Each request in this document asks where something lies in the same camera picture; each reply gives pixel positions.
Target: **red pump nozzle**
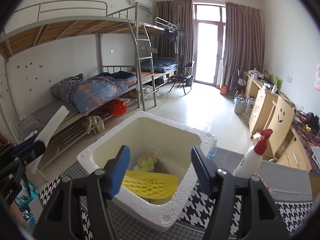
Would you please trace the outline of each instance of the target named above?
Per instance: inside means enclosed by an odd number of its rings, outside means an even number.
[[[271,129],[265,129],[260,132],[261,137],[254,146],[253,150],[258,155],[263,155],[266,149],[268,148],[268,139],[271,136],[273,131]]]

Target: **yellow foam net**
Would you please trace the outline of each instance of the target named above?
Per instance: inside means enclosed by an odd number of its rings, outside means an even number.
[[[127,170],[122,185],[139,197],[163,199],[173,196],[178,179],[170,174]]]

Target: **beige cloth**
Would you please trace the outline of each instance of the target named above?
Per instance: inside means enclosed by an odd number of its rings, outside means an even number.
[[[156,3],[156,16],[179,26],[185,34],[184,41],[179,44],[180,65],[178,72],[192,61],[193,51],[193,3],[192,0],[172,0]],[[158,50],[157,57],[175,58],[175,42],[168,41],[164,35],[156,36],[155,47]]]
[[[96,126],[98,132],[101,132],[104,130],[103,120],[98,115],[88,116],[86,118],[86,121],[82,123],[82,126],[85,127],[86,131],[89,131],[93,126]]]
[[[243,73],[256,67],[262,72],[264,37],[258,9],[227,2],[226,14],[221,84],[229,87],[237,69]]]

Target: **drawer handle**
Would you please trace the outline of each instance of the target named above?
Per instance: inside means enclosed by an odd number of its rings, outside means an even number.
[[[295,153],[293,153],[293,157],[294,157],[294,159],[296,160],[296,164],[297,164],[297,165],[299,165],[299,163],[298,163],[298,160],[297,160],[297,157],[296,157]]]

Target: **tiled floor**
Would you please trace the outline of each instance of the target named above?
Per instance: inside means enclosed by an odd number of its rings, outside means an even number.
[[[249,137],[248,118],[233,112],[232,97],[220,95],[220,90],[199,83],[194,83],[192,91],[184,95],[182,87],[174,87],[168,93],[171,85],[160,88],[157,106],[153,105],[153,96],[146,98],[146,110],[149,113],[181,122],[193,128],[218,135],[218,147],[239,153],[246,153],[252,145]],[[97,135],[93,132],[84,136],[77,143],[58,156],[43,171],[49,182],[76,161],[77,155],[91,143],[103,136],[114,126],[130,115],[142,109],[137,105],[129,106],[129,111],[120,117],[112,117],[105,122],[105,130]],[[45,184],[39,177],[34,179],[38,189]]]

